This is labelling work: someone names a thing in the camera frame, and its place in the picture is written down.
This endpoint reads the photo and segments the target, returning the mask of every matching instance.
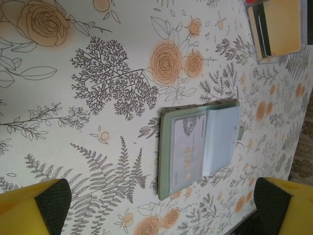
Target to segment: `green card holder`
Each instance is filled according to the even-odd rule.
[[[171,130],[172,119],[189,114],[196,114],[207,110],[217,110],[240,106],[240,102],[230,102],[218,105],[208,105],[185,110],[168,112],[161,119],[158,168],[158,197],[164,200],[170,194],[170,167],[171,167]],[[240,127],[238,139],[241,140],[244,128]]]

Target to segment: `id card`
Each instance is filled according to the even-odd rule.
[[[170,193],[201,178],[205,124],[206,112],[172,120]]]

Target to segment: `orange flower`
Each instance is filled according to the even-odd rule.
[[[105,12],[110,8],[109,0],[93,0],[93,6],[97,11]]]
[[[189,33],[192,36],[199,35],[201,32],[201,27],[202,27],[201,21],[199,20],[199,18],[195,18],[194,20],[192,20],[190,26],[188,27]]]
[[[7,1],[1,6],[4,16],[19,28],[19,33],[45,47],[59,46],[67,37],[69,24],[55,6],[42,1]]]
[[[250,181],[249,181],[249,186],[253,185],[253,183],[254,183],[254,177],[252,177],[252,178],[250,179]]]
[[[261,121],[263,119],[265,111],[266,111],[266,103],[265,103],[265,101],[261,101],[258,105],[257,110],[256,110],[257,121]]]
[[[253,196],[253,191],[248,192],[248,194],[246,195],[246,202],[249,202],[252,196]]]
[[[305,87],[303,86],[302,89],[301,89],[301,96],[303,96],[305,93]]]
[[[253,146],[253,140],[250,139],[249,143],[248,143],[248,149],[252,149]]]
[[[272,112],[272,110],[273,110],[273,102],[270,101],[270,102],[268,103],[267,107],[266,107],[266,114],[267,114],[267,115],[270,115],[270,113]]]
[[[131,226],[132,224],[133,224],[133,214],[128,213],[123,218],[123,226],[127,228],[127,227]]]
[[[295,90],[295,97],[299,97],[301,94],[302,84],[301,82],[298,83],[297,89]]]
[[[157,216],[146,218],[137,226],[134,235],[157,235],[160,226]]]
[[[180,211],[178,209],[172,209],[167,212],[166,216],[162,219],[161,225],[165,228],[173,227],[179,219]]]
[[[172,198],[172,199],[177,199],[177,198],[179,198],[180,194],[181,194],[181,191],[178,191],[178,192],[172,194],[172,195],[171,195],[171,198]]]
[[[245,204],[245,196],[241,196],[237,201],[235,212],[236,213],[240,212],[243,209],[244,204]]]
[[[246,76],[243,74],[241,77],[241,84],[244,84],[246,82]]]
[[[191,188],[187,189],[187,191],[186,191],[186,197],[190,197],[191,191],[192,191]]]
[[[270,94],[274,94],[275,90],[276,90],[276,85],[274,84],[274,85],[272,85],[272,87],[270,88],[269,93],[270,93]]]
[[[196,77],[199,75],[202,69],[202,60],[201,54],[198,53],[191,53],[186,61],[185,64],[185,71],[191,77]]]
[[[162,44],[153,53],[151,67],[158,85],[171,85],[178,78],[181,66],[179,50],[173,45]]]

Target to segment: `tablecloth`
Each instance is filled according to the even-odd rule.
[[[242,0],[0,4],[0,189],[66,178],[63,234],[224,234],[258,177],[288,177],[310,48],[257,65]],[[234,100],[231,165],[159,201],[161,115]]]

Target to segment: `yellow object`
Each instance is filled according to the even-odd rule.
[[[312,235],[313,187],[276,178],[265,179],[292,195],[278,235]]]
[[[56,190],[62,187],[60,197]],[[0,235],[54,235],[55,224],[49,218],[57,217],[62,219],[64,210],[68,211],[63,205],[70,204],[71,194],[66,180],[50,180],[39,184],[20,188],[14,191],[0,194]]]
[[[285,55],[301,48],[300,0],[264,2],[268,39],[272,55]]]

